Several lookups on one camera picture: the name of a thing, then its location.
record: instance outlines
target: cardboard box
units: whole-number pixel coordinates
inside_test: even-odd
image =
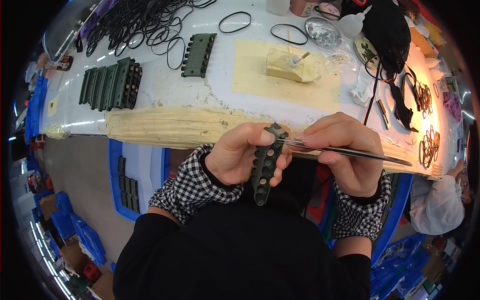
[[[437,54],[427,39],[414,27],[410,27],[410,37],[412,42],[420,47],[420,51],[423,53],[423,55],[425,55],[425,57],[437,57]]]
[[[436,283],[442,276],[446,265],[439,254],[432,254],[427,264],[423,267],[422,273],[427,279],[433,283]]]
[[[69,246],[63,246],[60,249],[60,253],[64,261],[66,261],[76,273],[82,274],[84,272],[84,268],[88,263],[88,256],[82,252],[77,241]]]
[[[92,295],[100,300],[115,300],[113,296],[113,274],[107,271],[93,284],[91,288],[88,288]]]
[[[43,197],[38,203],[40,204],[40,209],[42,210],[45,220],[50,219],[50,214],[57,211],[57,206],[55,205],[55,194]]]

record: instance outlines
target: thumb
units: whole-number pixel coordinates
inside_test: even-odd
[[[225,139],[230,147],[238,149],[247,144],[255,146],[268,146],[273,144],[275,136],[266,131],[266,123],[242,123],[234,129],[227,132],[222,138]]]
[[[318,155],[318,162],[328,165],[337,181],[348,182],[350,185],[354,183],[355,172],[347,156],[333,151],[324,151]]]

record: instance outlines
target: tweezers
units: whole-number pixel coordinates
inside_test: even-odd
[[[310,150],[317,150],[317,151],[334,151],[343,155],[347,156],[353,156],[353,157],[361,157],[361,158],[370,158],[370,159],[378,159],[378,160],[384,160],[384,161],[389,161],[392,163],[396,164],[401,164],[404,166],[409,166],[411,167],[412,164],[407,162],[406,160],[394,158],[394,157],[389,157],[385,155],[380,155],[376,154],[373,152],[369,151],[361,151],[361,150],[355,150],[351,149],[348,147],[326,147],[322,149],[311,149],[303,144],[302,141],[297,141],[297,140],[285,140],[285,139],[277,139],[281,144],[289,145],[289,146],[295,146],[295,147],[300,147],[300,148],[305,148],[305,149],[310,149]]]

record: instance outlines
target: wooden stick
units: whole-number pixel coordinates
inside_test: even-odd
[[[288,33],[288,40],[291,41],[291,39],[290,39],[290,30],[289,30],[289,29],[287,29],[287,33]],[[288,43],[288,52],[289,52],[289,53],[293,53],[293,52],[292,52],[292,45],[290,45],[290,43]]]

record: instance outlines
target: fingernail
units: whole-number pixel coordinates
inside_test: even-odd
[[[303,136],[305,135],[305,132],[300,132],[299,134],[295,135],[296,140],[302,140]]]
[[[301,141],[302,141],[303,143],[308,143],[308,142],[310,142],[311,139],[312,139],[312,136],[309,135],[309,136],[304,137]]]
[[[333,163],[335,163],[335,160],[334,159],[327,159],[327,160],[321,160],[321,159],[318,159],[318,162],[321,163],[321,164],[324,164],[324,165],[331,165]]]
[[[262,130],[262,135],[260,135],[260,143],[270,145],[273,144],[274,141],[275,136],[272,133]]]

